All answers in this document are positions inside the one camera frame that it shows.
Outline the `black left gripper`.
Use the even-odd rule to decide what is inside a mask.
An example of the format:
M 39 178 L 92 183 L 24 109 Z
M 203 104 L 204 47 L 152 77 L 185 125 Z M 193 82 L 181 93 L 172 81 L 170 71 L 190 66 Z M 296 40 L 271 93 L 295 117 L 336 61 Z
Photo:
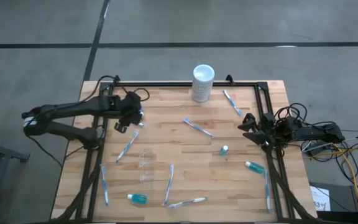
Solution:
M 144 111 L 141 108 L 140 98 L 126 97 L 117 106 L 120 109 L 119 121 L 114 125 L 114 129 L 120 133 L 125 133 L 131 124 L 138 125 L 144 119 Z

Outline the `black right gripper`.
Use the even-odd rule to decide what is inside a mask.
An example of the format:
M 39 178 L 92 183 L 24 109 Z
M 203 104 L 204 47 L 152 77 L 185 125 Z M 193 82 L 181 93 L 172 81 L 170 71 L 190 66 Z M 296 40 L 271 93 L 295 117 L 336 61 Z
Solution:
M 242 134 L 248 140 L 256 145 L 274 146 L 275 140 L 275 117 L 272 113 L 265 113 L 261 120 L 256 123 L 252 113 L 247 113 L 244 122 L 238 125 L 238 128 L 244 133 Z

